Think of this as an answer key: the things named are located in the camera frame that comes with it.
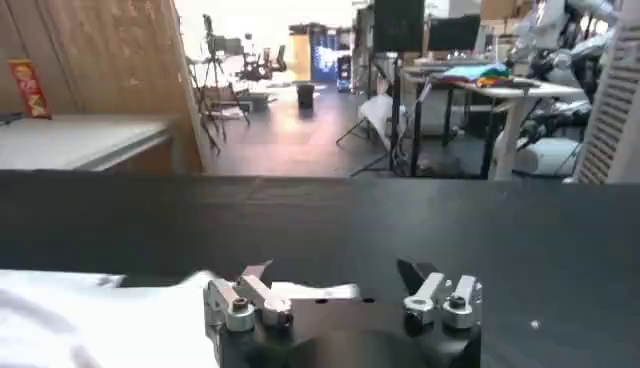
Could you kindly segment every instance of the white panel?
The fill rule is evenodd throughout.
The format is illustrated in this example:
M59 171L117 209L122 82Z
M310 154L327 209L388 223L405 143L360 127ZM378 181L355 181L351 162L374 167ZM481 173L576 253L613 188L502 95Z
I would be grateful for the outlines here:
M640 182L640 22L624 22L613 45L576 171L581 183Z

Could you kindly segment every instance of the wooden wall panel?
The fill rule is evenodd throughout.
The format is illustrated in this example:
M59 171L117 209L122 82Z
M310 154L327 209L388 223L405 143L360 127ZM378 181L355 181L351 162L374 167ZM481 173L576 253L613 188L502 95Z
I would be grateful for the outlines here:
M18 112L24 110L18 87L9 72L6 60L24 57L16 25L6 0L0 0L0 112Z
M73 84L89 113L180 116L188 168L201 171L195 105L171 0L48 0Z
M23 54L14 53L12 57L31 59L51 111L56 114L77 112L67 76L51 41L53 35L42 20L41 4L38 0L5 2L23 45Z

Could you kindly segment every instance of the white table leg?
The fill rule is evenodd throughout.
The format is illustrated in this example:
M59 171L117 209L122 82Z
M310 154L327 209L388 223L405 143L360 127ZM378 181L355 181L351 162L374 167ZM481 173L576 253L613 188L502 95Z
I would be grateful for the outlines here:
M498 164L493 180L511 180L511 170L516 160L516 144L520 133L520 123L525 115L533 108L535 98L519 98L509 108L507 122L502 133L501 147L498 149Z

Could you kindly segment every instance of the screw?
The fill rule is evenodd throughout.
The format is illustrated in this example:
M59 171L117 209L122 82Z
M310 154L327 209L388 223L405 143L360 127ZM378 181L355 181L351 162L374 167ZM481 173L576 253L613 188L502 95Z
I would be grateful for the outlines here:
M453 295L449 299L449 305L451 306L452 309L462 309L467 305L467 302L464 300L463 297L458 295Z
M242 312L249 306L249 300L247 298L236 298L231 304L232 312Z

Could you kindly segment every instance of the cable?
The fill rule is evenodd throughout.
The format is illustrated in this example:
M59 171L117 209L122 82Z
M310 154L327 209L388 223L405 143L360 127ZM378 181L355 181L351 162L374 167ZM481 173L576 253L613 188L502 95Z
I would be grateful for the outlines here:
M572 157L573 155L575 155L575 154L576 154L576 152L578 151L578 148L580 148L581 146L582 146L582 143L578 143L578 144L576 144L576 146L575 146L575 147L571 150L571 152L569 153L569 156L567 156L567 158L565 158L565 159L564 159L564 161L562 161L562 163L560 164L560 166L558 166L558 168L553 172L553 176L557 176L557 175L558 175L558 172L560 172L560 170L562 170L562 168L564 167L564 165L569 161L569 159L571 159L571 157ZM575 171L575 169L576 169L576 164L577 164L577 162L578 162L578 160L576 160L576 161L573 163L573 170L572 170L572 174L573 174L573 171Z

